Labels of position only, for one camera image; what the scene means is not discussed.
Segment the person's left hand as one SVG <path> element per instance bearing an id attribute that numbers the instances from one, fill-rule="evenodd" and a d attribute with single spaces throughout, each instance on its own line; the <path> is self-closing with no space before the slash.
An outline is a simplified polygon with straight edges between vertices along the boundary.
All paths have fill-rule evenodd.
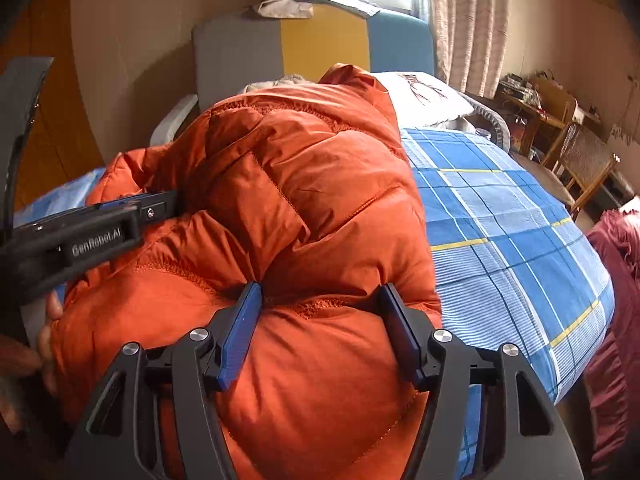
<path id="1" fill-rule="evenodd" d="M 36 348 L 31 349 L 6 335 L 1 336 L 1 419 L 10 434 L 25 429 L 25 410 L 20 408 L 16 393 L 8 386 L 9 379 L 21 379 L 37 375 L 42 379 L 47 396 L 58 396 L 55 362 L 52 350 L 52 324 L 64 313 L 60 297 L 55 290 L 44 300 L 44 325 L 37 336 Z"/>

